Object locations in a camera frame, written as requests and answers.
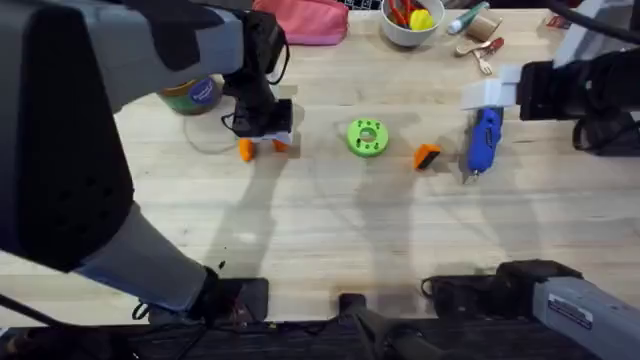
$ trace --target orange piece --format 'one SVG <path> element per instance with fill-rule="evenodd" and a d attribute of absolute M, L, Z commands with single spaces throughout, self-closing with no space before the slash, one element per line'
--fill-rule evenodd
<path fill-rule="evenodd" d="M 424 170 L 431 164 L 433 159 L 440 154 L 440 146 L 433 144 L 422 144 L 413 154 L 413 168 Z"/>
<path fill-rule="evenodd" d="M 251 139 L 239 139 L 238 151 L 240 151 L 240 157 L 242 160 L 246 162 L 251 161 L 255 154 L 255 148 Z"/>
<path fill-rule="evenodd" d="M 285 152 L 287 150 L 289 150 L 289 145 L 283 143 L 282 141 L 279 140 L 272 140 L 273 142 L 273 148 L 277 151 L 277 152 Z"/>

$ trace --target tin can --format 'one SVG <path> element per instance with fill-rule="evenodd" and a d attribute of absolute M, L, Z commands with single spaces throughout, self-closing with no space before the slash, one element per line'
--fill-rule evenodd
<path fill-rule="evenodd" d="M 211 77 L 191 80 L 166 88 L 158 96 L 173 111 L 182 115 L 199 115 L 211 110 L 220 100 L 221 92 Z"/>

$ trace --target green plastic part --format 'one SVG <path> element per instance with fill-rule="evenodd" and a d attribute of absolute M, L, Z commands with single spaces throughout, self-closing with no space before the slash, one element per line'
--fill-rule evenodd
<path fill-rule="evenodd" d="M 389 144 L 389 132 L 380 120 L 360 118 L 347 129 L 347 145 L 361 157 L 378 156 Z"/>

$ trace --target pink pouch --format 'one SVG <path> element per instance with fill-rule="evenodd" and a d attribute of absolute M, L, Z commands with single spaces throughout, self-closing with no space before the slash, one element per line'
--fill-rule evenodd
<path fill-rule="evenodd" d="M 290 44 L 335 45 L 347 34 L 349 9 L 336 0 L 255 0 L 253 9 L 274 14 Z"/>

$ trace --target wooden tabletop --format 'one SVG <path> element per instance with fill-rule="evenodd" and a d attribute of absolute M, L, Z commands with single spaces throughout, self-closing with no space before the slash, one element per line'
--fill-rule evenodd
<path fill-rule="evenodd" d="M 505 46 L 491 59 L 549 59 L 561 34 L 544 10 L 498 11 Z M 459 11 L 448 11 L 445 24 Z M 468 114 L 460 90 L 481 79 L 475 60 L 452 56 L 457 38 L 407 51 L 383 39 L 375 12 L 352 12 L 334 47 L 294 47 L 281 94 L 295 104 L 296 146 L 269 144 L 244 163 L 212 113 L 183 118 L 155 95 L 126 106 L 118 126 L 136 200 L 182 251 L 224 277 L 271 283 L 272 319 L 321 319 L 341 292 L 363 292 L 388 315 L 424 315 L 417 285 L 435 274 L 492 271 L 512 259 L 553 259 L 640 305 L 640 161 L 576 152 L 571 122 L 522 122 L 506 112 L 493 168 L 461 184 Z M 344 143 L 357 117 L 382 120 L 386 152 L 362 159 Z M 418 145 L 443 154 L 423 172 Z M 127 323 L 136 303 L 84 280 L 9 255 L 0 292 L 61 320 Z M 8 311 L 2 325 L 31 322 Z"/>

